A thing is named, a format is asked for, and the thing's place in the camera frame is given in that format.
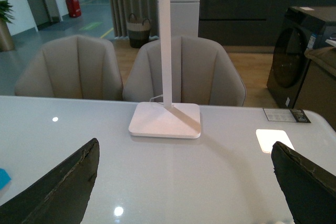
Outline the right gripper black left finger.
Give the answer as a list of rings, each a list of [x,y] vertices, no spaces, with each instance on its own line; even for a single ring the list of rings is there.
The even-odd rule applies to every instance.
[[[1,205],[1,223],[81,223],[100,157],[91,139],[26,190]]]

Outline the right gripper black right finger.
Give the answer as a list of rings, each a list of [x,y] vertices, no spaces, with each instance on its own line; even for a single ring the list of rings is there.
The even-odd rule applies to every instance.
[[[335,223],[335,175],[282,142],[271,160],[294,223]]]

